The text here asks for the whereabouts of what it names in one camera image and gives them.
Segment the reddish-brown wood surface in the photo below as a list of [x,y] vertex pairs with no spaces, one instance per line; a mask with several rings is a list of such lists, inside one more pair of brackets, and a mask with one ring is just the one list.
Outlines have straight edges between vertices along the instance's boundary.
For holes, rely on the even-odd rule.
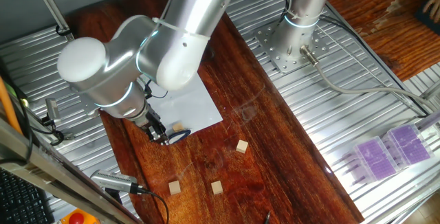
[[[159,16],[167,0],[110,0],[68,17],[77,37],[107,42],[126,18]],[[121,172],[164,197],[170,223],[359,223],[362,216],[225,15],[199,75],[223,121],[172,146],[158,146],[127,120],[102,113]],[[249,142],[245,154],[235,151]],[[179,180],[171,196],[168,183]],[[220,180],[223,193],[211,183]],[[146,223],[163,205],[131,196]]]
[[414,17],[424,1],[329,0],[402,81],[440,62],[440,37]]

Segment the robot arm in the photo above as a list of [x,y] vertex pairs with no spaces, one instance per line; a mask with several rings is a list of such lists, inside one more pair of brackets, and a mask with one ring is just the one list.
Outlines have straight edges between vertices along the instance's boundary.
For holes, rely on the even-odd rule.
[[163,20],[132,16],[108,43],[76,39],[61,52],[58,72],[82,101],[131,120],[152,142],[167,144],[136,79],[145,74],[169,91],[187,85],[229,1],[170,0]]

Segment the silver cylinder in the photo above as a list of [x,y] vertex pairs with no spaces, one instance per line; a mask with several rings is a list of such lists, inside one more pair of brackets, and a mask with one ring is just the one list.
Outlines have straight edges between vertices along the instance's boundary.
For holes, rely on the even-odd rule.
[[273,48],[296,60],[300,47],[311,45],[312,34],[327,0],[290,0],[289,12],[272,35]]

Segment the red object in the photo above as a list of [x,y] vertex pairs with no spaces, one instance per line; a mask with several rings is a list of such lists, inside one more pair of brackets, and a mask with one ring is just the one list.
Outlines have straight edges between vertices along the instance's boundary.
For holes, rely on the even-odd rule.
[[69,224],[84,224],[84,216],[80,213],[72,214],[69,218]]

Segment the gray cable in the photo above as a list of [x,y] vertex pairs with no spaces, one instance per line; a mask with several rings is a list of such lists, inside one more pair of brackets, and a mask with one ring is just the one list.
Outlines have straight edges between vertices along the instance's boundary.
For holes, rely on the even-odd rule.
[[[373,74],[372,71],[370,71],[370,69],[368,69],[368,67],[365,67],[364,64],[361,63],[361,61],[356,57],[356,55],[352,54],[351,52],[349,52],[345,46],[343,46],[341,43],[337,42],[337,40],[335,40],[334,38],[332,38],[329,34],[327,34],[325,32],[325,30],[323,30],[319,25],[316,25],[327,37],[329,37],[336,45],[338,45],[342,50],[344,50],[349,56],[352,57],[352,59],[356,60],[356,62],[361,65],[365,70],[367,70],[367,72],[370,73],[370,75],[372,75],[372,77],[374,77],[377,81],[379,81],[384,87],[388,87],[385,82],[381,81],[375,74]],[[410,102],[408,102],[404,96],[400,96],[399,94],[393,92],[393,95],[396,96],[396,98],[400,99],[409,109],[413,110],[415,113],[418,113],[420,115],[423,115],[424,112],[421,112],[419,109],[415,108]]]
[[394,93],[400,93],[406,96],[410,96],[412,98],[414,98],[415,100],[419,101],[420,103],[426,105],[429,109],[431,109],[431,111],[435,111],[436,108],[429,103],[428,101],[424,100],[423,98],[420,98],[419,96],[410,93],[408,91],[402,90],[402,89],[397,89],[394,87],[376,87],[376,88],[372,88],[372,89],[354,89],[354,90],[348,90],[348,89],[342,89],[336,85],[334,85],[333,83],[331,83],[331,81],[325,76],[324,72],[321,69],[321,66],[319,64],[315,65],[316,70],[318,70],[318,73],[321,75],[322,79],[335,91],[338,91],[340,93],[347,93],[347,94],[361,94],[361,93],[371,93],[371,92],[378,92],[378,91],[389,91],[389,92],[394,92]]

